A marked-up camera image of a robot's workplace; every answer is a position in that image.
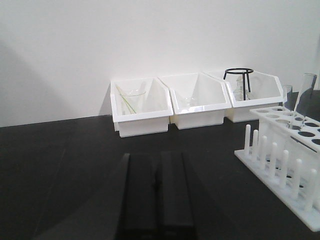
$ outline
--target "rack hole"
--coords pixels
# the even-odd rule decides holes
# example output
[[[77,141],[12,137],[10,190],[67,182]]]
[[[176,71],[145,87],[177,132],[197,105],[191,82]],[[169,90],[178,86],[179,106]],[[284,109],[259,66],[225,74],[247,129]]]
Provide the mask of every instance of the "rack hole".
[[[292,125],[292,126],[291,126],[291,129],[292,129],[292,130],[300,130],[301,127],[299,127],[299,126],[297,126],[297,125]]]
[[[320,145],[320,139],[312,139],[311,140],[314,144]]]
[[[319,125],[317,125],[317,124],[315,124],[315,123],[313,123],[313,122],[306,122],[305,125],[306,125],[306,126],[309,126],[309,127],[313,127],[313,128],[319,127]]]
[[[278,115],[273,115],[273,114],[269,114],[269,115],[267,115],[267,117],[268,117],[268,118],[272,118],[272,119],[277,119],[277,118],[279,118]]]
[[[308,132],[308,131],[299,131],[298,134],[308,138],[315,136],[312,132]]]

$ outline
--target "glassware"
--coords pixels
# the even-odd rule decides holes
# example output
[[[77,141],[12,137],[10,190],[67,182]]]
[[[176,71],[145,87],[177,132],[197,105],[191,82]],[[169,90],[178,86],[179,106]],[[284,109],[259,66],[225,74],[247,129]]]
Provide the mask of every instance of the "glassware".
[[[305,73],[298,93],[289,128],[301,128],[305,122],[311,96],[315,87],[317,75]]]
[[[137,114],[142,111],[146,82],[142,82],[139,89],[131,89],[129,91],[121,89],[118,85],[115,85],[115,87],[122,98],[121,108],[123,115]]]
[[[288,109],[290,111],[293,110],[293,92],[292,92],[292,85],[284,85],[282,86],[283,89],[283,101],[282,106],[284,109]]]

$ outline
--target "black countertop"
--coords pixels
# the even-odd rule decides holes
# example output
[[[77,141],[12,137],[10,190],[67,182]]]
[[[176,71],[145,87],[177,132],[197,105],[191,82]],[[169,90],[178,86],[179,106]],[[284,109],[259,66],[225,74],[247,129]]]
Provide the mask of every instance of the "black countertop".
[[[319,99],[317,93],[308,114],[318,120]],[[157,158],[162,151],[188,154],[215,206],[245,239],[320,239],[235,157],[246,124],[258,128],[257,120],[225,118],[222,125],[178,130],[170,124],[168,132],[120,138],[111,116],[0,128],[0,239],[52,234],[83,206],[112,198],[101,191],[114,184],[110,174],[124,153]],[[99,214],[90,219],[97,231],[105,227],[99,221]]]

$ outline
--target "black object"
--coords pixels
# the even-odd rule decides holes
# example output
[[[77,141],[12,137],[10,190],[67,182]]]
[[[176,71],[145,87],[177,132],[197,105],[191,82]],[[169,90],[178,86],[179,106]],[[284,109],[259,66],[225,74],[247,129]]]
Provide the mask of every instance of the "black object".
[[[130,156],[116,240],[240,240],[240,233],[209,196],[185,153],[160,161]]]
[[[251,88],[250,88],[249,74],[253,72],[254,72],[253,69],[246,68],[246,67],[228,68],[224,71],[223,79],[224,80],[226,79],[227,74],[242,75],[243,100],[246,100],[246,80],[248,84],[248,91],[250,93]]]
[[[132,154],[124,196],[117,240],[197,239],[181,153]]]
[[[161,153],[158,191],[159,223],[163,239],[196,239],[183,156]]]
[[[147,154],[130,156],[118,239],[157,237],[155,174]]]

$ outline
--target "test tube rack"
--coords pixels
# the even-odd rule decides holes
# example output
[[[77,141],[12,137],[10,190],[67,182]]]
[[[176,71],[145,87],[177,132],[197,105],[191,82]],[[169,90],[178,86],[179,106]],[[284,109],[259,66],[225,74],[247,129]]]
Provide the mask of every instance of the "test tube rack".
[[[289,128],[295,116],[284,107],[250,111],[259,117],[259,130],[250,146],[246,125],[244,149],[234,154],[308,228],[320,231],[320,122],[305,117],[303,125]]]

